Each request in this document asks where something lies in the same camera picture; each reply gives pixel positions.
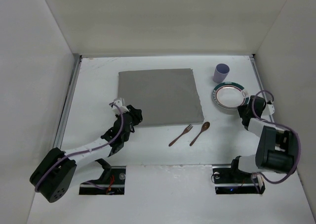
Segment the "white plate green rim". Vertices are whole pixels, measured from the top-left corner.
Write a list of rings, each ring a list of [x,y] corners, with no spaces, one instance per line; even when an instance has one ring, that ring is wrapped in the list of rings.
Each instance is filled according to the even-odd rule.
[[[227,110],[235,110],[239,106],[247,105],[250,95],[238,83],[222,82],[213,89],[212,98],[219,107]]]

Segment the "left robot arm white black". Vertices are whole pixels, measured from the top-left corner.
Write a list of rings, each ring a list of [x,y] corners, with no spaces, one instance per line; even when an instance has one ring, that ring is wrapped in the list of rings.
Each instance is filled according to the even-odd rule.
[[[103,172],[99,178],[105,180],[111,170],[105,159],[122,150],[130,134],[135,132],[135,126],[143,121],[141,109],[114,102],[110,105],[116,109],[116,120],[100,138],[71,150],[51,149],[30,176],[35,192],[41,193],[48,202],[59,200],[73,185],[75,173],[93,162],[101,165]]]

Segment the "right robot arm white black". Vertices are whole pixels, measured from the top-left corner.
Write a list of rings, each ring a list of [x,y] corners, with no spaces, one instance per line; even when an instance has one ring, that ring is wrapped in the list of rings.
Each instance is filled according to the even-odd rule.
[[[252,95],[247,105],[237,108],[242,125],[259,138],[259,143],[254,155],[238,156],[232,161],[233,171],[245,174],[295,171],[299,155],[297,137],[290,129],[261,119],[268,106],[262,97]]]

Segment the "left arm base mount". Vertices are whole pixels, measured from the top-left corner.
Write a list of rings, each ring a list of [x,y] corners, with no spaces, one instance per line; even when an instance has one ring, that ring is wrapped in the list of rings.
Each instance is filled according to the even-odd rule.
[[[98,159],[91,168],[97,178],[81,183],[79,195],[124,195],[126,166],[111,166],[104,159]]]

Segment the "lilac plastic cup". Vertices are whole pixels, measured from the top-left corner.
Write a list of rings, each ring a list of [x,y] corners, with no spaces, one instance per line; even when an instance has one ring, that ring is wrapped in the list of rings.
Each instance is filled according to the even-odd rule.
[[[230,72],[230,68],[227,64],[220,63],[215,67],[213,81],[216,83],[221,83],[225,80]]]

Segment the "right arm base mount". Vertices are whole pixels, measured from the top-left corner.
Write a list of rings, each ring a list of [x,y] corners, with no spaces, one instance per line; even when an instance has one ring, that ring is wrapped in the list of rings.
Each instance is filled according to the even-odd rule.
[[[238,169],[240,156],[230,164],[216,164],[212,166],[211,181],[217,195],[258,194],[262,195],[265,184],[262,178],[240,171]]]

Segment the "grey cloth placemat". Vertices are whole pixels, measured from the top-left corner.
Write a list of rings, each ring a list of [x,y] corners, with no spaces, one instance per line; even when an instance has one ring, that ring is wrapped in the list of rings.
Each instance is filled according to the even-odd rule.
[[[119,72],[118,97],[142,111],[142,127],[201,124],[204,121],[190,68]]]

